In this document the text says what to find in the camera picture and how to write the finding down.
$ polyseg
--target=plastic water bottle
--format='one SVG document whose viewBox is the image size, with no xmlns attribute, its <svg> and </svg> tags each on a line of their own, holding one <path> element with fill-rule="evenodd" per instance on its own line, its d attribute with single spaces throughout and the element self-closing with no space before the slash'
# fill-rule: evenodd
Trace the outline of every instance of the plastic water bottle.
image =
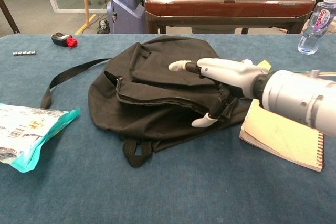
<svg viewBox="0 0 336 224">
<path fill-rule="evenodd" d="M 298 45 L 299 52 L 311 55 L 319 48 L 322 36 L 336 15 L 336 0 L 324 0 L 316 4 L 313 14 Z"/>
</svg>

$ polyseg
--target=notebook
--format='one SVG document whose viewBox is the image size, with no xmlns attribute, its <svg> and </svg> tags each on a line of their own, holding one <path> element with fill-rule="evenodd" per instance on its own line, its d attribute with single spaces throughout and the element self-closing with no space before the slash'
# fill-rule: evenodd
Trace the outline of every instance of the notebook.
<svg viewBox="0 0 336 224">
<path fill-rule="evenodd" d="M 257 99 L 252 100 L 239 137 L 316 172 L 324 168 L 324 133 L 261 108 Z"/>
</svg>

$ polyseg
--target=plastic bag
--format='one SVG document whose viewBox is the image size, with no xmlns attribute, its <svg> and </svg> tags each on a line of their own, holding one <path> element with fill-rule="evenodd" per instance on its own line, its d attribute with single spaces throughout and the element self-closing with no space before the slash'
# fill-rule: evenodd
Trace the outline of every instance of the plastic bag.
<svg viewBox="0 0 336 224">
<path fill-rule="evenodd" d="M 44 143 L 71 123 L 79 109 L 45 110 L 0 103 L 0 162 L 33 170 Z"/>
</svg>

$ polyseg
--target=robotic arm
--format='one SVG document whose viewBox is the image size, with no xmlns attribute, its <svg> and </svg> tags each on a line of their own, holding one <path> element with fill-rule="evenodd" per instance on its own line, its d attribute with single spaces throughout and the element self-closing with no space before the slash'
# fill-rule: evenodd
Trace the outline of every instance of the robotic arm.
<svg viewBox="0 0 336 224">
<path fill-rule="evenodd" d="M 336 136 L 336 82 L 318 78 L 317 70 L 312 70 L 309 77 L 285 70 L 270 73 L 250 60 L 214 58 L 177 61 L 169 65 L 169 70 L 186 70 L 207 77 L 219 87 L 229 89 L 235 97 L 258 99 L 270 112 Z M 192 126 L 208 127 L 218 121 L 226 106 L 221 96 L 220 91 L 214 107 L 203 118 L 192 122 Z"/>
</svg>

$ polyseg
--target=backpack strap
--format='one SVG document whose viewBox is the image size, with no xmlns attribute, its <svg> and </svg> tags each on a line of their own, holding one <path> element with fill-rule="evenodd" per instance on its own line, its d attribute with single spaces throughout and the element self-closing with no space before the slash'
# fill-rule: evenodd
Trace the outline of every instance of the backpack strap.
<svg viewBox="0 0 336 224">
<path fill-rule="evenodd" d="M 152 141 L 142 140 L 138 141 L 132 138 L 122 138 L 124 145 L 122 151 L 133 168 L 140 167 L 152 154 Z M 135 151 L 138 146 L 141 146 L 141 155 L 136 155 Z"/>
<path fill-rule="evenodd" d="M 103 61 L 109 60 L 109 59 L 110 58 L 104 58 L 104 59 L 89 61 L 89 62 L 83 63 L 81 65 L 75 66 L 73 68 L 70 68 L 70 69 L 56 75 L 53 78 L 53 80 L 51 81 L 51 83 L 49 84 L 49 87 L 47 88 L 46 92 L 44 93 L 44 96 L 42 98 L 40 107 L 43 108 L 43 109 L 50 108 L 51 102 L 52 102 L 51 91 L 50 90 L 53 87 L 71 79 L 72 77 L 75 77 L 76 75 L 88 70 L 92 66 L 97 65 L 97 64 L 99 64 Z"/>
</svg>

